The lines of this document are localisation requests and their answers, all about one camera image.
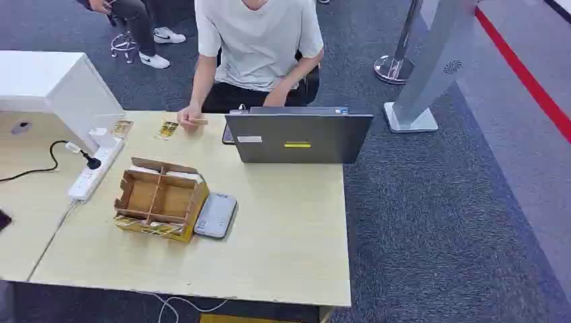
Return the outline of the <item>person's left hand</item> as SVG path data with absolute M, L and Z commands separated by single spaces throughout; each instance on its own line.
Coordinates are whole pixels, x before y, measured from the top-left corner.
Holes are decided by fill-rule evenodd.
M 263 107 L 284 107 L 290 92 L 287 85 L 278 85 L 270 91 L 263 102 Z

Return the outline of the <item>person's right hand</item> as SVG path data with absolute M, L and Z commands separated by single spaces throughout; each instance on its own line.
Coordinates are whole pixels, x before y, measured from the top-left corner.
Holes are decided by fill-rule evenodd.
M 188 133 L 196 131 L 203 125 L 201 106 L 191 102 L 177 112 L 177 123 Z

